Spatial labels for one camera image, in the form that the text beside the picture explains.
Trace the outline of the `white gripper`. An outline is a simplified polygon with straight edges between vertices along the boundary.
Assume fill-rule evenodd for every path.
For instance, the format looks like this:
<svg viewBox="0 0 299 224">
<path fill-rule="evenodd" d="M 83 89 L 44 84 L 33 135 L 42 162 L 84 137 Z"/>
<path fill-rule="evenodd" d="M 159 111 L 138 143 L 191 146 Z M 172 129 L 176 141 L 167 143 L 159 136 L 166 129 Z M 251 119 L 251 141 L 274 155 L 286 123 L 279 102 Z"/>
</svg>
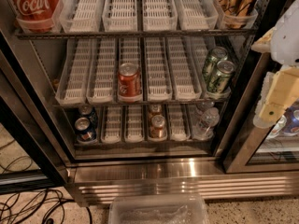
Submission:
<svg viewBox="0 0 299 224">
<path fill-rule="evenodd" d="M 295 0 L 262 37 L 251 45 L 253 51 L 271 53 L 273 61 L 289 65 L 276 73 L 267 72 L 263 80 L 258 117 L 276 123 L 299 98 L 299 0 Z"/>
</svg>

